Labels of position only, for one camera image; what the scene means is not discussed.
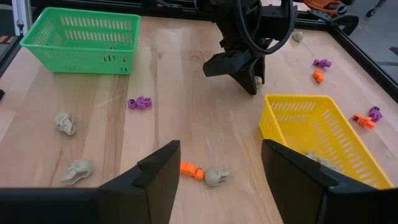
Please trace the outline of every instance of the plastic basket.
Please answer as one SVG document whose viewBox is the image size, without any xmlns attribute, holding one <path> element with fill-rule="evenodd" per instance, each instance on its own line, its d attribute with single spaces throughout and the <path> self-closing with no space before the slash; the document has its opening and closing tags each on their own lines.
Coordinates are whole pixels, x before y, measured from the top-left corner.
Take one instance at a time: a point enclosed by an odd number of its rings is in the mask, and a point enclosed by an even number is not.
<svg viewBox="0 0 398 224">
<path fill-rule="evenodd" d="M 52 72 L 130 74 L 140 17 L 46 8 L 21 40 Z"/>
<path fill-rule="evenodd" d="M 393 188 L 343 113 L 329 96 L 266 95 L 260 129 L 264 139 L 340 167 L 342 174 L 377 189 Z"/>
</svg>

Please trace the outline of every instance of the yellow basket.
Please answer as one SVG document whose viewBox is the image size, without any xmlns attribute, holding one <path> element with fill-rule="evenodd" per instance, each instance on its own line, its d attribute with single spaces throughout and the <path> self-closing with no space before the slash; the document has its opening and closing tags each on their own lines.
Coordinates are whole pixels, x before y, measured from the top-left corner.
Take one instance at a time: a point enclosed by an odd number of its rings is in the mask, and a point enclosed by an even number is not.
<svg viewBox="0 0 398 224">
<path fill-rule="evenodd" d="M 393 188 L 343 113 L 329 96 L 266 95 L 260 128 L 272 139 L 340 167 L 342 174 L 377 189 Z"/>
</svg>

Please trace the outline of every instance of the wooden surface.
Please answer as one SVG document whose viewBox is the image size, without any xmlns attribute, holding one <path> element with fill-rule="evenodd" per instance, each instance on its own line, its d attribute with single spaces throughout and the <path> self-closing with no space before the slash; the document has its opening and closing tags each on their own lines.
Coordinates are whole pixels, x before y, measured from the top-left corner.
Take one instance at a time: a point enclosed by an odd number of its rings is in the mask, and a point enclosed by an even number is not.
<svg viewBox="0 0 398 224">
<path fill-rule="evenodd" d="M 99 186 L 180 139 L 183 160 L 232 174 L 216 188 L 181 177 L 170 223 L 281 223 L 260 155 L 267 93 L 330 95 L 347 118 L 380 107 L 374 130 L 351 123 L 398 184 L 398 104 L 328 33 L 303 33 L 301 44 L 289 40 L 266 57 L 266 84 L 256 96 L 227 75 L 204 76 L 203 62 L 221 51 L 210 22 L 143 17 L 130 76 L 52 74 L 21 49 L 0 78 L 0 186 L 60 187 L 75 159 L 95 166 L 75 186 Z M 321 85 L 311 76 L 315 58 L 333 62 Z M 153 107 L 127 109 L 139 95 L 151 96 Z M 74 136 L 55 129 L 60 111 L 76 118 Z"/>
</svg>

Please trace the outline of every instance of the black cable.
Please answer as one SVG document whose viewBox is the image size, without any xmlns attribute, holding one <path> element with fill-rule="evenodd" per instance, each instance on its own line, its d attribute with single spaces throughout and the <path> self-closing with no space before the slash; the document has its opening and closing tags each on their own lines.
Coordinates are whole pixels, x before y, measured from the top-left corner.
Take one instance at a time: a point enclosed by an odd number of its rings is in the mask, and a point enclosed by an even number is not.
<svg viewBox="0 0 398 224">
<path fill-rule="evenodd" d="M 250 37 L 248 30 L 246 29 L 246 25 L 244 23 L 243 19 L 243 13 L 242 13 L 242 5 L 241 5 L 241 0 L 234 0 L 234 12 L 235 12 L 235 18 L 236 18 L 236 23 L 238 25 L 238 30 L 239 33 L 241 34 L 242 38 L 244 41 L 247 43 L 249 48 L 253 50 L 257 54 L 261 55 L 267 55 L 267 54 L 272 54 L 275 51 L 279 50 L 289 39 L 290 33 L 293 32 L 294 29 L 294 7 L 293 7 L 293 1 L 288 0 L 288 19 L 289 19 L 289 28 L 287 30 L 286 36 L 280 40 L 278 43 L 276 43 L 274 46 L 272 46 L 269 49 L 262 49 L 259 47 Z"/>
</svg>

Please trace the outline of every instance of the green basket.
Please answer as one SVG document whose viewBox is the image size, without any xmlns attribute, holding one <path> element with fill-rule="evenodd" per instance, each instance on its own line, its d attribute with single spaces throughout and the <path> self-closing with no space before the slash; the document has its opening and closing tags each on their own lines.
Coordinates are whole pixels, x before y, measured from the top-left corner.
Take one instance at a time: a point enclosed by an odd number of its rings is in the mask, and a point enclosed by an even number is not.
<svg viewBox="0 0 398 224">
<path fill-rule="evenodd" d="M 128 75 L 140 19 L 130 14 L 48 7 L 21 45 L 52 72 Z"/>
</svg>

